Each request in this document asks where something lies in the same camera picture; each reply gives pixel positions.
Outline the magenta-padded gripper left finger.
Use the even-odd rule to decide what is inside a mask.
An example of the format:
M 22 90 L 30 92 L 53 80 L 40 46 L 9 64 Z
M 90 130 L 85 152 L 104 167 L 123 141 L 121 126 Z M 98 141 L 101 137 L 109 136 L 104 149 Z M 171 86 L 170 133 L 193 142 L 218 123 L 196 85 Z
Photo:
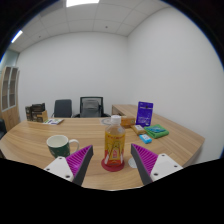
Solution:
M 93 156 L 93 146 L 86 146 L 68 157 L 57 157 L 45 171 L 81 186 Z

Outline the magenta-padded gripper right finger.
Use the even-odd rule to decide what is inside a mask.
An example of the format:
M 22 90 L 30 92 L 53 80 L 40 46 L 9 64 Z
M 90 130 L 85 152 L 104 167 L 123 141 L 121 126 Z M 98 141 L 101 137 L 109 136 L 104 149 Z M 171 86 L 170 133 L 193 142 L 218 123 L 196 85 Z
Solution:
M 167 154 L 162 153 L 157 155 L 136 144 L 131 145 L 131 154 L 144 185 L 150 184 L 182 169 L 182 166 L 176 163 Z

